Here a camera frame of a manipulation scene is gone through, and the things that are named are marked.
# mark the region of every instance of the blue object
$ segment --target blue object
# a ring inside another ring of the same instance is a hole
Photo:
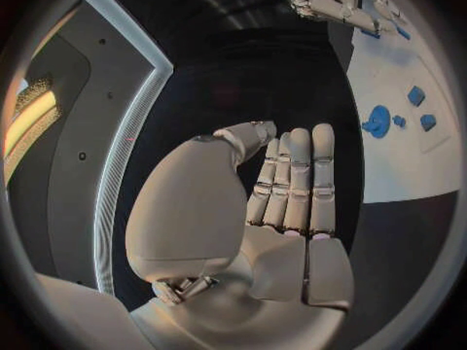
[[[369,35],[371,37],[376,37],[377,39],[379,39],[381,37],[381,35],[379,33],[372,33],[371,31],[367,31],[367,30],[363,30],[363,29],[360,29],[360,31],[362,33],[364,33],[365,35]]]
[[[425,92],[420,87],[414,86],[407,95],[407,98],[412,105],[419,107],[422,101],[425,100]]]
[[[395,115],[392,118],[392,121],[396,126],[399,126],[400,128],[404,128],[406,126],[406,119],[404,117],[401,117],[400,115]]]
[[[378,105],[373,109],[367,122],[362,123],[362,129],[370,132],[374,138],[383,138],[391,126],[391,115],[387,107]]]
[[[420,123],[422,124],[423,130],[428,132],[431,128],[436,126],[436,117],[433,114],[424,114],[420,118]]]
[[[397,25],[395,25],[395,28],[397,29],[397,32],[400,33],[404,38],[410,40],[410,34],[407,31]]]

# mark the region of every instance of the robotic hand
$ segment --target robotic hand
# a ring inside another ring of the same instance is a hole
[[[375,36],[381,33],[400,33],[406,39],[410,35],[401,28],[405,22],[388,7],[388,0],[371,0],[382,19],[375,19],[358,8],[358,0],[288,0],[300,16],[313,20],[332,20],[360,28]]]
[[[275,135],[272,122],[224,128],[180,145],[151,173],[128,220],[126,248],[160,300],[174,305],[197,295],[243,258],[253,298],[349,309],[352,271],[332,237],[332,127],[320,124],[312,134],[310,218],[310,135],[302,128]],[[236,167],[266,144],[247,203]]]

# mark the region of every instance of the white robot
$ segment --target white robot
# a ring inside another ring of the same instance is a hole
[[[388,0],[371,0],[381,18],[376,19],[358,8],[358,0],[287,0],[300,16],[317,21],[331,20],[360,28],[363,32],[379,37],[382,33],[400,33],[409,39],[402,28],[400,14],[390,10]]]
[[[156,293],[132,314],[153,344],[196,348],[190,341],[197,338],[200,348],[250,346],[254,333],[273,344],[306,324],[311,337],[293,338],[319,339],[321,348],[342,323],[353,274],[334,237],[332,127],[315,126],[313,154],[308,130],[275,135],[266,121],[198,136],[166,156],[144,184],[125,242],[133,271]],[[236,168],[265,145],[247,201]]]

